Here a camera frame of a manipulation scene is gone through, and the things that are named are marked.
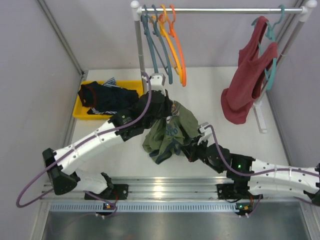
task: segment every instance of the metal frame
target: metal frame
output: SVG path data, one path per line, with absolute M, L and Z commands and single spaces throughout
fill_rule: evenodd
M 103 212 L 112 213 L 114 210 L 104 208 L 105 203 L 87 202 L 53 202 L 51 212 L 74 212 L 92 213 Z M 236 203 L 229 202 L 117 202 L 118 213 L 220 213 L 220 212 L 239 212 Z
M 304 22 L 307 21 L 309 15 L 312 12 L 312 9 L 317 5 L 317 1 L 315 0 L 309 0 L 307 3 L 313 3 L 315 2 L 315 5 L 309 4 L 306 6 L 298 7 L 298 8 L 285 8 L 284 12 L 286 14 L 301 14 L 299 23 L 297 24 L 296 28 L 293 30 L 290 38 L 287 40 L 287 43 L 280 54 L 278 60 L 277 60 L 277 67 L 281 64 L 284 56 L 289 51 L 291 45 L 293 44 L 294 40 L 296 39 L 300 29 L 302 28 Z M 145 71 L 145 62 L 144 62 L 144 53 L 143 53 L 143 44 L 142 44 L 142 37 L 141 37 L 141 28 L 140 28 L 140 15 L 145 13 L 146 10 L 148 13 L 152 14 L 155 13 L 155 9 L 153 8 L 147 8 L 146 10 L 143 9 L 139 2 L 134 0 L 131 2 L 131 8 L 132 8 L 132 15 L 134 20 L 134 27 L 135 27 L 135 35 L 136 35 L 136 42 L 137 42 L 137 48 L 138 48 L 138 56 L 139 56 L 139 64 L 140 64 L 140 71 Z M 165 9 L 167 13 L 172 13 L 171 8 Z M 175 12 L 177 14 L 281 14 L 282 9 L 281 8 L 174 8 Z M 156 8 L 156 11 L 161 14 L 164 13 L 164 10 L 162 8 Z M 266 93 L 266 86 L 267 82 L 264 83 L 262 87 L 261 96 L 257 99 L 257 102 L 260 102 L 264 94 Z
M 84 75 L 84 71 L 82 70 L 78 60 L 76 59 L 74 53 L 72 52 L 65 36 L 63 35 L 62 31 L 60 30 L 58 24 L 56 23 L 56 20 L 52 13 L 50 12 L 50 9 L 48 8 L 48 5 L 46 4 L 45 0 L 36 0 L 39 7 L 41 8 L 42 12 L 44 13 L 45 17 L 49 21 L 50 25 L 52 26 L 56 36 L 60 40 L 60 43 L 62 44 L 65 52 L 68 54 L 70 60 L 72 61 L 75 69 L 80 74 L 80 77 L 82 78 Z
M 81 81 L 84 77 L 84 72 L 79 65 L 75 55 L 73 54 L 66 38 L 62 34 L 59 26 L 57 25 L 53 15 L 51 14 L 45 0 L 36 0 L 39 4 L 41 10 L 45 14 L 49 23 L 51 24 L 55 34 L 60 40 L 64 50 L 69 55 L 73 65 L 76 70 L 80 74 Z M 305 0 L 297 0 L 295 7 L 301 6 Z M 142 72 L 145 71 L 145 63 L 144 63 L 144 55 L 143 55 L 143 46 L 142 46 L 142 35 L 140 28 L 140 14 L 144 12 L 143 9 L 140 10 L 139 3 L 137 1 L 133 1 L 131 3 L 132 13 L 134 17 L 135 24 L 135 33 L 137 39 L 138 46 L 138 56 L 139 56 L 139 64 L 140 70 Z M 153 8 L 147 9 L 150 13 L 154 12 Z M 159 13 L 163 13 L 162 8 L 156 9 Z M 170 13 L 171 8 L 167 8 L 166 11 Z M 175 8 L 175 11 L 178 14 L 280 14 L 280 8 Z M 293 15 L 304 14 L 309 15 L 311 11 L 307 11 L 306 7 L 298 7 L 298 8 L 286 8 L 285 13 L 291 14 L 285 24 L 281 29 L 280 34 L 278 35 L 277 42 L 280 43 L 283 40 L 284 35 L 288 32 L 288 29 L 293 24 Z M 283 49 L 279 59 L 278 65 L 283 61 L 285 55 L 290 49 L 293 41 L 295 40 L 298 32 L 302 28 L 302 24 L 298 24 L 294 31 L 292 32 L 290 38 L 288 39 L 285 48 Z M 71 116 L 69 119 L 69 124 L 67 125 L 67 129 L 65 131 L 65 138 L 63 141 L 63 145 L 67 145 L 70 142 L 72 137 L 72 133 L 74 130 L 74 118 Z M 216 184 L 220 183 L 230 183 L 231 180 L 225 177 L 207 177 L 207 178 L 169 178 L 169 177 L 149 177 L 149 178 L 113 178 L 115 183 L 126 183 L 130 185 L 130 189 L 132 189 L 129 193 L 129 199 L 127 202 L 131 203 L 159 203 L 166 201 L 188 201 L 188 202 L 218 202 L 217 191 L 215 188 Z M 49 183 L 46 183 L 44 186 L 45 190 L 49 186 Z M 84 202 L 83 193 L 81 192 L 72 192 L 70 195 L 64 196 L 56 196 L 54 194 L 48 194 L 41 200 L 39 206 L 39 212 L 37 218 L 35 220 L 32 235 L 30 237 L 31 240 L 41 239 L 45 224 L 47 221 L 48 213 L 51 207 L 52 202 Z M 267 199 L 263 200 L 264 202 L 276 201 L 276 202 L 286 202 L 286 201 L 294 201 L 292 198 L 272 198 L 267 197 Z M 303 215 L 308 226 L 309 233 L 312 239 L 320 238 L 320 214 L 317 212 L 314 206 L 306 205 L 305 203 L 301 204 L 301 209 L 303 211 Z

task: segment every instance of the white robotic arm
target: white robotic arm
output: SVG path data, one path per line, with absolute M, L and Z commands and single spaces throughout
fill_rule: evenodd
M 78 190 L 90 191 L 102 199 L 109 196 L 114 185 L 107 174 L 86 172 L 79 167 L 95 154 L 142 134 L 144 129 L 150 128 L 157 119 L 171 115 L 172 102 L 164 89 L 165 76 L 162 73 L 153 74 L 150 82 L 151 103 L 141 120 L 130 125 L 146 107 L 148 94 L 143 95 L 133 108 L 118 112 L 79 141 L 55 151 L 48 148 L 42 153 L 46 167 L 58 162 L 47 171 L 55 194 L 62 195 Z M 218 144 L 208 146 L 208 139 L 212 135 L 217 143 L 215 134 L 212 134 L 214 131 L 211 132 L 209 126 L 207 122 L 200 125 L 199 137 L 193 139 L 189 145 L 181 146 L 181 150 L 190 162 L 200 159 L 218 173 L 226 171 L 227 178 L 234 183 L 218 184 L 219 198 L 285 195 L 309 202 L 311 200 L 312 203 L 320 205 L 319 168 L 288 168 L 230 153 Z
M 150 83 L 152 93 L 149 108 L 136 123 L 130 124 L 144 111 L 148 93 L 132 108 L 119 111 L 79 141 L 55 151 L 48 148 L 42 153 L 46 167 L 57 162 L 47 171 L 56 195 L 78 190 L 90 191 L 104 198 L 111 193 L 113 184 L 107 174 L 91 173 L 80 170 L 79 167 L 93 159 L 97 153 L 142 134 L 144 129 L 150 128 L 157 119 L 171 114 L 172 102 L 164 89 L 165 76 L 162 73 L 153 74 Z

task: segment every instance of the white table surface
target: white table surface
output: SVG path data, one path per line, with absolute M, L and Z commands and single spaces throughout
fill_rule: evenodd
M 225 119 L 220 102 L 221 93 L 223 89 L 229 87 L 236 69 L 236 67 L 189 67 L 186 87 L 182 87 L 176 75 L 173 84 L 169 85 L 167 80 L 165 87 L 169 97 L 191 110 L 199 124 L 208 122 L 213 125 L 218 142 L 224 148 L 232 153 L 287 166 L 288 161 L 266 96 L 262 100 L 261 109 L 268 133 L 259 132 L 253 109 L 250 110 L 245 124 L 235 125 Z M 151 74 L 152 70 L 147 69 L 147 73 Z M 90 70 L 86 80 L 105 81 L 112 77 L 116 80 L 139 80 L 140 70 Z M 72 142 L 93 132 L 103 123 L 104 120 L 77 120 Z M 144 134 L 97 154 L 94 159 L 82 165 L 81 169 L 96 173 L 105 172 L 111 177 L 224 176 L 217 174 L 200 160 L 190 163 L 182 156 L 172 156 L 159 165 L 155 164 L 142 148 L 148 131 L 145 130 Z

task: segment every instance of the red tank top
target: red tank top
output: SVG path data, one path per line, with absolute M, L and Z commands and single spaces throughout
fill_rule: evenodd
M 246 122 L 250 108 L 261 94 L 265 68 L 268 70 L 278 56 L 277 43 L 272 42 L 258 58 L 258 43 L 264 36 L 267 21 L 264 16 L 258 18 L 249 43 L 239 51 L 238 69 L 231 84 L 221 95 L 223 114 L 234 124 Z

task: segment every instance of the hanger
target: hanger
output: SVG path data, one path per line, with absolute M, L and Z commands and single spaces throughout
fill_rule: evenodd
M 161 14 L 159 16 L 159 26 L 160 26 L 160 30 L 161 30 L 160 32 L 163 36 L 165 36 L 165 38 L 169 44 L 171 53 L 172 53 L 174 61 L 175 61 L 174 70 L 179 75 L 180 82 L 182 83 L 182 86 L 185 87 L 187 85 L 186 65 L 185 65 L 183 51 L 182 51 L 178 36 L 176 34 L 176 31 L 174 29 L 174 23 L 176 21 L 175 8 L 172 4 L 170 4 L 170 7 L 171 7 L 172 13 L 173 13 L 173 21 L 171 22 L 171 20 L 167 16 L 166 7 L 163 4 L 161 5 L 161 7 L 163 8 L 164 14 Z M 166 29 L 164 27 L 166 22 L 168 22 L 168 24 L 169 24 L 168 34 L 167 34 Z M 178 55 L 176 53 L 176 50 L 175 50 L 169 36 L 172 36 L 175 39 L 175 42 L 176 42 L 176 45 L 177 45 L 178 51 L 179 51 L 179 56 L 181 59 L 181 64 L 180 64 Z
M 169 60 L 170 60 L 171 65 L 173 65 L 173 68 L 174 68 L 176 74 L 178 74 L 180 76 L 180 82 L 182 83 L 183 76 L 182 76 L 182 69 L 181 69 L 180 61 L 177 56 L 175 47 L 174 47 L 173 43 L 171 42 L 170 36 L 166 32 L 166 28 L 165 28 L 165 23 L 168 20 L 166 7 L 163 4 L 161 5 L 161 7 L 163 8 L 164 14 L 160 14 L 160 16 L 158 18 L 159 27 L 160 27 L 160 34 L 165 37 L 165 39 L 170 47 L 170 50 L 171 50 L 171 53 L 172 53 L 172 56 L 174 58 L 175 63 L 172 61 L 170 56 L 169 56 Z
M 275 33 L 274 33 L 274 28 L 277 24 L 281 23 L 281 21 L 283 20 L 284 18 L 284 15 L 285 15 L 285 6 L 284 5 L 280 5 L 279 8 L 281 8 L 281 17 L 280 19 L 275 22 L 273 24 L 273 26 L 271 26 L 270 22 L 267 21 L 266 24 L 267 24 L 267 32 L 265 34 L 265 36 L 272 40 L 273 42 L 276 41 L 276 36 L 275 36 Z M 253 23 L 251 24 L 252 26 L 256 26 L 256 22 L 257 22 L 258 18 L 256 18 Z M 262 50 L 262 47 L 261 47 L 261 44 L 260 42 L 258 42 L 258 47 L 259 47 L 259 52 L 260 52 L 260 55 L 262 55 L 264 52 Z M 272 60 L 272 67 L 270 70 L 267 70 L 266 68 L 264 69 L 264 74 L 265 74 L 265 79 L 267 81 L 267 86 L 266 86 L 266 90 L 269 91 L 274 83 L 274 80 L 275 80 L 275 75 L 276 75 L 276 68 L 277 68 L 277 58 L 275 57 L 273 60 Z
M 268 28 L 265 34 L 265 36 L 270 40 L 272 39 L 271 32 L 274 33 L 275 26 L 281 23 L 285 16 L 285 6 L 283 4 L 280 4 L 278 8 L 281 8 L 280 19 L 277 22 L 275 22 L 271 28 Z
M 163 59 L 161 58 L 161 55 L 160 55 L 160 53 L 159 53 L 159 51 L 158 51 L 158 49 L 157 49 L 157 47 L 155 45 L 155 42 L 152 39 L 150 30 L 149 30 L 149 26 L 148 26 L 148 19 L 150 18 L 150 16 L 148 15 L 147 6 L 143 5 L 143 7 L 145 9 L 145 15 L 142 14 L 140 19 L 141 19 L 143 30 L 144 30 L 144 35 L 146 36 L 146 40 L 147 40 L 147 43 L 148 43 L 148 46 L 149 46 L 150 55 L 151 55 L 152 64 L 153 64 L 153 70 L 154 70 L 154 73 L 157 74 L 157 73 L 159 73 L 159 70 L 158 70 L 155 51 L 156 51 L 156 54 L 158 55 L 158 57 L 159 57 L 159 59 L 161 61 L 161 64 L 162 64 L 162 66 L 164 67 L 165 70 L 168 68 L 168 66 L 165 65 L 165 63 L 164 63 Z
M 153 25 L 153 32 L 152 33 L 158 37 L 158 39 L 159 39 L 159 41 L 160 41 L 160 43 L 162 45 L 167 66 L 165 66 L 162 61 L 161 62 L 162 62 L 162 65 L 164 67 L 164 70 L 165 70 L 166 74 L 169 77 L 169 84 L 172 84 L 173 83 L 173 75 L 172 75 L 172 69 L 171 69 L 169 55 L 168 55 L 168 52 L 167 52 L 167 48 L 166 48 L 165 42 L 162 39 L 161 33 L 160 33 L 159 29 L 158 29 L 158 11 L 157 11 L 157 8 L 156 8 L 156 6 L 154 4 L 152 5 L 152 7 L 153 7 L 154 13 L 155 13 L 155 21 L 151 16 L 148 15 L 147 17 L 148 17 L 149 21 Z

